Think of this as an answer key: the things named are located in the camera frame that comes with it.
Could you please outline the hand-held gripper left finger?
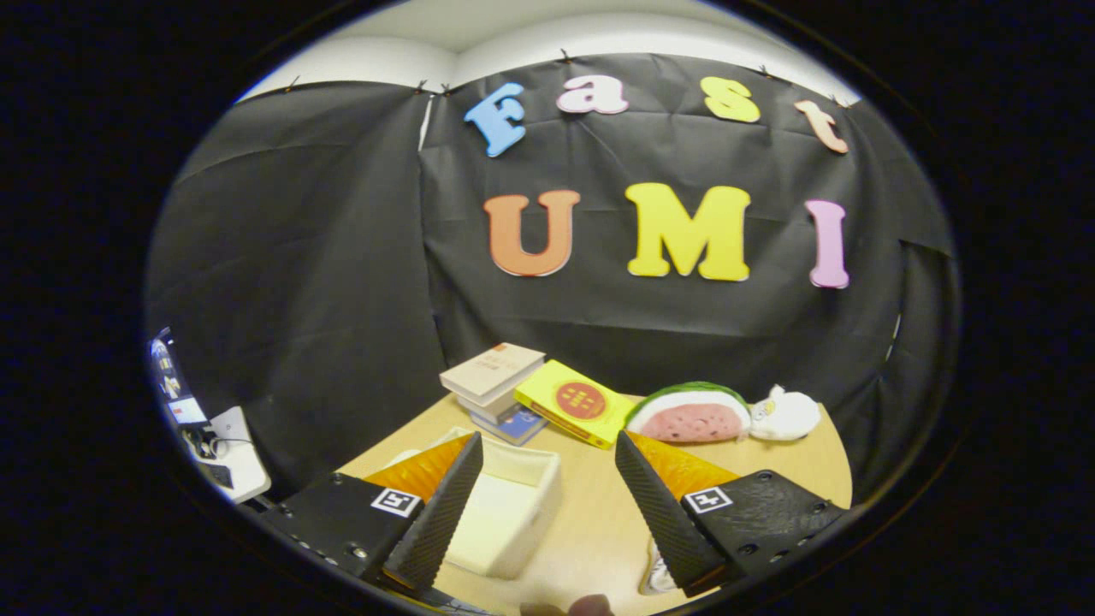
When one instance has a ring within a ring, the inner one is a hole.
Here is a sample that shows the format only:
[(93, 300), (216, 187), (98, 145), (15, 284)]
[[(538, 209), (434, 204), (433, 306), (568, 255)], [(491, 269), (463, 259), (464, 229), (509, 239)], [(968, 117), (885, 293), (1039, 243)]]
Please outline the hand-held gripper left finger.
[(419, 594), (433, 589), (483, 460), (477, 432), (450, 438), (366, 478), (332, 473), (258, 518), (348, 576)]

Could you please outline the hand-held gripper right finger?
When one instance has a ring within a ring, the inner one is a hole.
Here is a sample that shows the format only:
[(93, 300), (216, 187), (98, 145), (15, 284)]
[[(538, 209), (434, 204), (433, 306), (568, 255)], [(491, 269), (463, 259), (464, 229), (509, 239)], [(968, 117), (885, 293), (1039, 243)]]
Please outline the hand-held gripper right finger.
[(738, 476), (630, 430), (619, 432), (615, 467), (688, 597), (766, 576), (846, 513), (776, 470)]

